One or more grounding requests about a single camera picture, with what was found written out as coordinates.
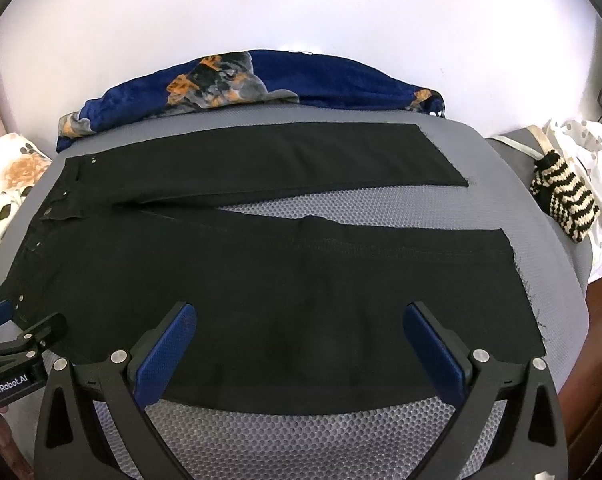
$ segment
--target floral fabric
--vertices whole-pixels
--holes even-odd
[[[79,137],[146,118],[271,101],[343,110],[405,109],[437,117],[445,112],[438,92],[344,57],[227,52],[132,79],[87,101],[60,118],[56,151]]]
[[[50,159],[18,134],[0,137],[0,241]]]

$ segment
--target silver screw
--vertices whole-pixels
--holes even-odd
[[[534,359],[532,359],[532,364],[537,370],[545,370],[545,368],[547,367],[545,361],[543,361],[540,357],[535,357]]]
[[[60,359],[57,359],[56,361],[54,361],[54,370],[56,370],[57,372],[60,372],[61,370],[63,370],[65,367],[67,366],[67,359],[61,357]]]
[[[117,350],[110,356],[110,360],[113,363],[119,364],[127,359],[127,352],[125,350]]]
[[[479,363],[486,363],[490,359],[490,354],[488,354],[482,348],[477,348],[472,355]]]

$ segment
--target white fabric with dots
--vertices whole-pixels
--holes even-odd
[[[601,213],[590,229],[592,271],[589,283],[602,276],[602,124],[594,121],[567,121],[559,127],[556,121],[544,129],[556,140],[559,151],[570,169],[592,190]]]

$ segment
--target gray mesh surface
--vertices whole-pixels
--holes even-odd
[[[295,105],[236,107],[144,121],[82,140],[53,162],[8,227],[6,240],[0,245],[0,283],[8,272],[29,218],[56,180],[65,156],[96,153],[130,142],[210,128],[297,121],[418,124],[470,186],[338,191],[231,209],[287,218],[311,214],[349,224],[503,229],[514,249],[515,263],[540,322],[546,360],[560,390],[588,329],[587,307],[565,250],[526,187],[477,132],[464,124],[419,114],[325,110]],[[28,410],[38,411],[36,399],[28,400]],[[482,462],[502,407],[500,404],[492,411],[462,476]],[[102,406],[98,410],[117,460],[124,471],[134,474],[133,464],[107,410]],[[240,415],[161,401],[150,407],[148,414],[166,443],[197,479],[376,480],[405,478],[440,433],[452,414],[452,407],[437,399],[428,399],[374,412],[290,417]],[[29,442],[31,449],[34,427],[30,424],[18,431],[20,441]]]
[[[107,406],[95,403],[121,469],[141,478]],[[482,463],[504,402],[497,402],[460,478]],[[371,412],[274,416],[219,412],[162,400],[147,409],[170,449],[197,479],[404,479],[454,413],[437,398]]]

